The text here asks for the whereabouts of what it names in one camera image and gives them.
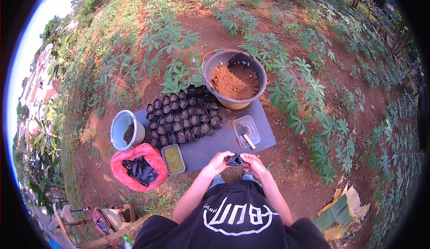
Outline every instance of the person's left hand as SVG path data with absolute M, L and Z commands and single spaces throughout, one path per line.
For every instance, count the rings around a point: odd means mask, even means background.
M 234 153 L 231 153 L 230 151 L 218 152 L 211 159 L 209 164 L 202 169 L 200 174 L 203 175 L 204 177 L 214 178 L 222 171 L 224 171 L 226 168 L 230 167 L 227 164 L 227 159 L 226 159 L 226 157 L 230 157 L 230 156 L 234 156 Z

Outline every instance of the white logo print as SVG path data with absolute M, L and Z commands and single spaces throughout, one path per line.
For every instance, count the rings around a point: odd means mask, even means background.
M 232 203 L 229 203 L 224 207 L 224 203 L 226 202 L 227 197 L 225 197 L 225 199 L 222 201 L 221 205 L 219 206 L 219 208 L 213 209 L 210 208 L 208 204 L 206 204 L 205 206 L 203 206 L 203 209 L 205 209 L 203 211 L 203 223 L 204 225 L 215 232 L 221 232 L 224 235 L 232 235 L 232 236 L 240 236 L 240 235 L 245 235 L 245 234 L 252 234 L 252 233 L 260 233 L 261 231 L 265 230 L 266 228 L 268 228 L 270 226 L 270 224 L 272 223 L 272 217 L 273 215 L 279 215 L 278 213 L 273 213 L 266 205 L 263 205 L 263 208 L 267 210 L 267 212 L 265 212 L 264 214 L 261 214 L 261 208 L 257 208 L 252 206 L 251 203 L 249 203 L 249 209 L 248 209 L 248 214 L 249 217 L 246 215 L 246 208 L 248 206 L 248 203 L 245 203 L 244 205 L 235 205 L 233 207 L 233 210 L 231 211 L 230 214 L 230 218 L 227 221 L 227 223 L 229 225 L 240 225 L 243 224 L 244 221 L 248 221 L 253 224 L 253 225 L 263 225 L 261 226 L 261 228 L 255 230 L 255 229 L 251 229 L 251 230 L 244 230 L 244 231 L 240 231 L 238 233 L 234 233 L 234 232 L 227 232 L 225 230 L 223 230 L 222 228 L 215 228 L 213 227 L 213 225 L 221 225 L 220 227 L 228 227 L 228 225 L 223 224 L 225 219 L 227 218 L 229 212 L 230 212 L 230 208 L 232 206 Z M 236 221 L 236 215 L 238 214 L 240 210 L 240 216 L 239 219 Z M 207 213 L 216 213 L 213 218 L 210 220 L 209 223 L 207 223 L 208 219 L 207 217 Z

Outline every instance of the red plastic bag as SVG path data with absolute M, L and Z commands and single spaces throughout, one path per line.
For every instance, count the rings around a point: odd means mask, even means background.
M 137 182 L 136 179 L 128 176 L 127 170 L 122 165 L 122 160 L 134 160 L 142 156 L 145 158 L 146 162 L 158 172 L 157 178 L 155 178 L 155 181 L 151 182 L 148 187 L 145 187 Z M 149 191 L 161 186 L 168 176 L 167 167 L 160 152 L 148 143 L 140 144 L 127 151 L 116 152 L 110 160 L 110 169 L 114 173 L 116 179 L 131 190 L 137 192 Z

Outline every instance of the jeans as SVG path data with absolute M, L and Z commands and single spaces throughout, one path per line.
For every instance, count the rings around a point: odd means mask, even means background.
M 243 180 L 250 180 L 254 181 L 253 176 L 250 174 L 244 174 L 242 177 Z M 212 187 L 225 183 L 224 180 L 221 177 L 217 177 L 212 181 L 212 185 L 209 187 L 211 189 Z

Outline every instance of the person's hand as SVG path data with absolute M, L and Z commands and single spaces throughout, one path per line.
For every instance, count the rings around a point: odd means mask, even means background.
M 258 158 L 258 156 L 254 154 L 242 153 L 240 154 L 240 158 L 244 161 L 243 170 L 245 172 L 250 172 L 256 178 L 261 180 L 261 177 L 264 174 L 270 173 L 266 169 L 266 166 L 264 166 L 264 164 Z
M 216 155 L 214 155 L 209 164 L 202 169 L 200 174 L 205 177 L 214 178 L 229 167 L 226 157 L 230 156 L 234 156 L 234 153 L 231 153 L 230 151 L 218 152 Z

